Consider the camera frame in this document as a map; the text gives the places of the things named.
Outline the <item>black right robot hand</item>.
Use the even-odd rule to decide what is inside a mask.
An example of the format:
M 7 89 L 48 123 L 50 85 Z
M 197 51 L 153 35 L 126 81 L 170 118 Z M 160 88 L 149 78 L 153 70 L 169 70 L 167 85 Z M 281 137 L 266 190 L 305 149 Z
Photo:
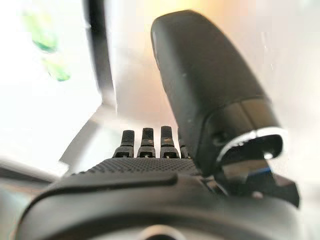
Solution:
M 297 185 L 269 160 L 287 145 L 271 102 L 228 38 L 198 12 L 154 20 L 153 54 L 178 125 L 138 152 L 123 132 L 112 158 L 50 185 L 18 240 L 307 240 Z

